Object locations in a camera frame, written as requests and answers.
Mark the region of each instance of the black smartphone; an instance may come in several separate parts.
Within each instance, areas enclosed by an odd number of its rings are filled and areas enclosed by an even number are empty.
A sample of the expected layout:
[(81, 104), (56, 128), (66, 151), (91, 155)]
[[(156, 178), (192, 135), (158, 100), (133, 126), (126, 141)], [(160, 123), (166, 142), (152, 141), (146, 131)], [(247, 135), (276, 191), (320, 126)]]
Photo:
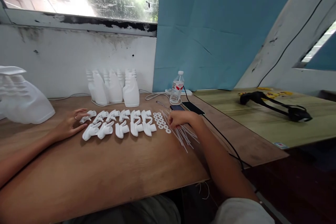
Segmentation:
[(182, 102), (182, 105), (189, 111), (195, 112), (198, 115), (205, 114), (202, 110), (200, 110), (198, 107), (196, 107), (193, 103), (189, 101)]
[(184, 111), (184, 108), (182, 108), (181, 105), (171, 105), (170, 108), (171, 108), (171, 110), (182, 110), (182, 111)]

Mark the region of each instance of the finger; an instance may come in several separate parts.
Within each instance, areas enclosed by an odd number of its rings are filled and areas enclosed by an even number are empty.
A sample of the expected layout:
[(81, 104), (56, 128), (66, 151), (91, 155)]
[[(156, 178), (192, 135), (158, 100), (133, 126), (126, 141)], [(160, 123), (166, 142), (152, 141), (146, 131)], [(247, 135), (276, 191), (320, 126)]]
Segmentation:
[(171, 124), (173, 122), (173, 117), (169, 114), (168, 117), (168, 124)]
[(84, 114), (77, 114), (70, 118), (70, 122), (75, 123), (76, 121), (80, 121), (84, 116), (89, 116), (90, 114), (84, 113)]
[(172, 130), (175, 129), (176, 127), (176, 123), (174, 121), (172, 121), (170, 124), (169, 124), (169, 128), (171, 128)]
[(77, 128), (71, 129), (70, 130), (70, 134), (71, 135), (75, 135), (76, 133), (78, 133), (79, 131), (85, 129), (88, 125), (87, 124), (82, 124), (81, 126), (78, 126)]
[(86, 108), (80, 108), (80, 109), (74, 110), (74, 111), (72, 112), (72, 114), (75, 116), (75, 115), (77, 115), (77, 114), (79, 114), (79, 113), (83, 113), (83, 112), (85, 112), (85, 111), (87, 111)]

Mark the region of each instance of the tree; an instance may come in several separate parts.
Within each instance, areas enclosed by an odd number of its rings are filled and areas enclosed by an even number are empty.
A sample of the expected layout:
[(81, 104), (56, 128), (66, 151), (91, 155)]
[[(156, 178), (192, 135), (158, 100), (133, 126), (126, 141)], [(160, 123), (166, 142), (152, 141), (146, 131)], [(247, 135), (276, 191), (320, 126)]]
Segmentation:
[(159, 17), (159, 0), (143, 0), (147, 6), (147, 12), (149, 13), (148, 22), (157, 23)]
[(136, 0), (88, 0), (94, 12), (104, 18), (141, 21), (143, 8)]

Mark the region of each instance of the window frame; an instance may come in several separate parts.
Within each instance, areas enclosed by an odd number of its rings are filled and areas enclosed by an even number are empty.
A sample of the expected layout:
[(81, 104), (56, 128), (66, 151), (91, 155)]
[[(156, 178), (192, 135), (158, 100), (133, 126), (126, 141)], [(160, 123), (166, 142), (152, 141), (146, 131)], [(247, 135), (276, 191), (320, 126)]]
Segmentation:
[(90, 32), (107, 32), (149, 37), (156, 37), (158, 29), (158, 24), (156, 23), (10, 9), (3, 0), (0, 0), (0, 24), (87, 30)]

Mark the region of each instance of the bottle label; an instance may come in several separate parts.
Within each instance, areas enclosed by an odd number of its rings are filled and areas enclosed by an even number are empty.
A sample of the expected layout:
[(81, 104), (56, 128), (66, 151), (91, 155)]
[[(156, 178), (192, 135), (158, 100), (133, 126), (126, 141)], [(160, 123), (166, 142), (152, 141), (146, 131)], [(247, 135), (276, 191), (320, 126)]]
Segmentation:
[(175, 90), (182, 90), (183, 89), (183, 82), (173, 82), (173, 89)]

